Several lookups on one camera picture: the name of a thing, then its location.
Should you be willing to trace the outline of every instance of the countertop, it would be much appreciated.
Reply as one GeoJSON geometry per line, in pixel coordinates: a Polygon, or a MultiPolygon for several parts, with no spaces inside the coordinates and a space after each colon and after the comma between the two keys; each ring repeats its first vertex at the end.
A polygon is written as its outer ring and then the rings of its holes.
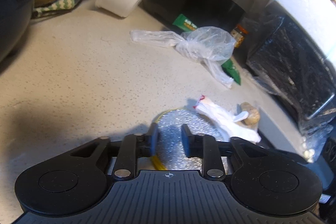
{"type": "Polygon", "coordinates": [[[1,224],[22,213],[14,183],[28,167],[99,136],[146,132],[161,112],[192,108],[202,94],[232,111],[244,101],[260,107],[263,133],[276,147],[301,152],[293,122],[244,73],[241,86],[226,90],[173,48],[132,43],[132,29],[163,28],[145,11],[121,19],[96,10],[94,1],[32,22],[21,52],[0,74],[1,224]]]}

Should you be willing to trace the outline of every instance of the metal screw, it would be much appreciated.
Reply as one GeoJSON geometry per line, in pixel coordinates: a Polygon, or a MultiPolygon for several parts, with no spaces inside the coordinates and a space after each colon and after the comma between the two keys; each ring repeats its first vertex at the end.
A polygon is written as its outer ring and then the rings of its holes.
{"type": "Polygon", "coordinates": [[[208,176],[213,178],[220,178],[224,173],[219,169],[210,169],[207,171],[208,176]]]}
{"type": "Polygon", "coordinates": [[[114,175],[119,178],[125,178],[128,177],[131,174],[131,172],[127,169],[119,169],[116,172],[114,172],[114,175]]]}

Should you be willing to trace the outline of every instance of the transparent plastic wrap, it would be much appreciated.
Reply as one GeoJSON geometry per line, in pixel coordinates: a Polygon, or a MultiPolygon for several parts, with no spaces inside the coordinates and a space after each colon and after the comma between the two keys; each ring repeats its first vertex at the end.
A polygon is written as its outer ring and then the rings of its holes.
{"type": "Polygon", "coordinates": [[[297,121],[300,133],[310,140],[303,145],[315,151],[310,157],[315,159],[331,131],[327,124],[336,116],[333,67],[287,16],[263,17],[252,39],[255,46],[247,65],[259,83],[263,81],[270,93],[279,96],[297,121]]]}
{"type": "Polygon", "coordinates": [[[228,32],[217,27],[202,27],[182,35],[172,31],[141,30],[131,31],[130,34],[133,42],[159,47],[176,46],[181,55],[203,62],[217,81],[227,88],[231,87],[233,79],[221,69],[221,64],[231,57],[236,43],[228,32]]]}

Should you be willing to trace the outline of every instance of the white label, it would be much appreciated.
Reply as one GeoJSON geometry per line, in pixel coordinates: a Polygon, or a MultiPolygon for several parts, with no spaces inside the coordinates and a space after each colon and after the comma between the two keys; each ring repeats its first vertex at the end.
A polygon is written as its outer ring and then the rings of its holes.
{"type": "Polygon", "coordinates": [[[331,198],[331,196],[322,194],[321,197],[320,197],[320,201],[319,201],[319,203],[323,203],[323,204],[325,204],[325,203],[328,202],[329,198],[331,198]]]}

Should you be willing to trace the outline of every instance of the yellow cord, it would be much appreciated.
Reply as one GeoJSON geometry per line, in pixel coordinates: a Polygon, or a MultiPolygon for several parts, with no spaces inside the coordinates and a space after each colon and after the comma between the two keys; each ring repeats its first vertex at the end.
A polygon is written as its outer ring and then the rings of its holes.
{"type": "MultiPolygon", "coordinates": [[[[174,108],[174,109],[170,109],[167,111],[162,112],[156,119],[154,122],[158,123],[160,121],[160,119],[162,118],[163,115],[167,114],[168,112],[174,111],[174,110],[178,110],[181,108],[174,108]]],[[[167,170],[167,168],[162,164],[162,162],[160,161],[158,156],[152,156],[151,157],[152,160],[152,164],[154,165],[156,170],[167,170]]]]}

